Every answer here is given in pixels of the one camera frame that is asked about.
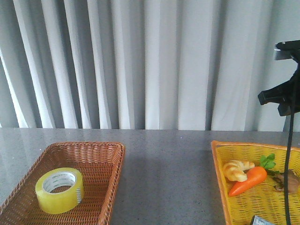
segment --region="tape core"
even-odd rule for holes
[[[62,186],[70,186],[72,187],[76,183],[76,176],[71,172],[56,172],[49,176],[43,182],[44,191],[51,193],[54,189],[62,187]]]

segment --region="table surface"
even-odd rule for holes
[[[287,132],[0,128],[0,204],[51,143],[126,146],[111,225],[225,224],[212,140],[287,145]],[[299,147],[300,133],[293,134]]]

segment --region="tape roll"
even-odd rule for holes
[[[51,193],[62,186],[71,187],[63,192]],[[83,177],[74,168],[63,167],[51,170],[37,181],[36,194],[42,211],[50,214],[67,212],[83,199]]]

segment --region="toy carrot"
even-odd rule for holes
[[[236,182],[232,189],[229,191],[228,196],[239,195],[257,184],[262,183],[267,178],[267,170],[275,166],[275,154],[268,157],[262,156],[260,158],[260,165],[250,169],[247,172],[247,180],[243,182]]]

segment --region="toy croissant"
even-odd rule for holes
[[[253,162],[246,160],[230,160],[223,165],[224,176],[230,181],[243,182],[247,180],[244,170],[255,167]]]

